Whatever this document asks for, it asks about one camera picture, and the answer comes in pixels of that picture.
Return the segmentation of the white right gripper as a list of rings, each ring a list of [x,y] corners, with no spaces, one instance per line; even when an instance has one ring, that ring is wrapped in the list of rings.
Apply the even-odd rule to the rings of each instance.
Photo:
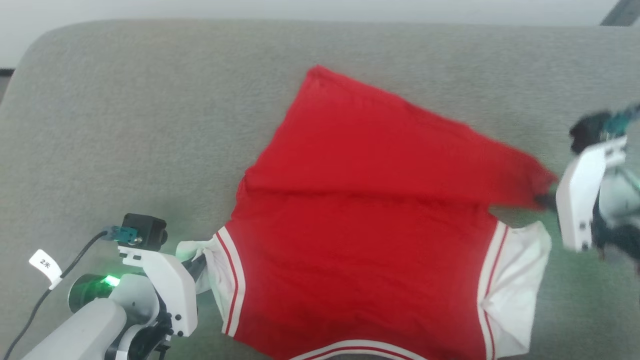
[[[557,212],[565,249],[587,251],[592,246],[594,206],[608,170],[626,162],[627,137],[617,137],[587,146],[562,174],[556,193],[536,194],[535,203]]]

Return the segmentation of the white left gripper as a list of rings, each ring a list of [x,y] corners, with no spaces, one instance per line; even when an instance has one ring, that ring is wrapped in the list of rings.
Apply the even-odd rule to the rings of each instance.
[[[171,327],[175,335],[189,337],[198,326],[195,283],[207,267],[204,254],[186,260],[186,268],[174,255],[119,246],[122,263],[141,268],[153,287],[151,290],[150,319],[155,321],[160,314],[160,304],[171,314]]]

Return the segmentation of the red and white jersey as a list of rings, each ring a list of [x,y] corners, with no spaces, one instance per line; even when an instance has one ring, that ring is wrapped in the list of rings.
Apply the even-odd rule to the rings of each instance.
[[[530,351],[556,175],[532,155],[400,96],[311,68],[208,241],[196,291],[222,333],[275,360],[372,354],[497,360]]]

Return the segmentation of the black framed floor panel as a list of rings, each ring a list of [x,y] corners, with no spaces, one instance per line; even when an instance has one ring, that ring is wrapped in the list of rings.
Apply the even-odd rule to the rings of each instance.
[[[13,68],[0,68],[0,103],[6,94],[9,82],[14,75],[14,71],[15,69]]]

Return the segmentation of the grey fabric sofa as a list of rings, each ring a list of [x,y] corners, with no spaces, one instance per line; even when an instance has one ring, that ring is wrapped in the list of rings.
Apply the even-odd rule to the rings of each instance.
[[[0,359],[48,280],[125,214],[173,253],[238,182],[321,65],[467,123],[562,173],[585,114],[640,101],[640,27],[105,20],[51,30],[0,103]]]

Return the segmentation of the grey metal window frame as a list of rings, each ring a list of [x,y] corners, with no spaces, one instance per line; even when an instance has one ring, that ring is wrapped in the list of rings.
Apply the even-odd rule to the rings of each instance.
[[[631,27],[640,18],[640,0],[618,0],[599,25]]]

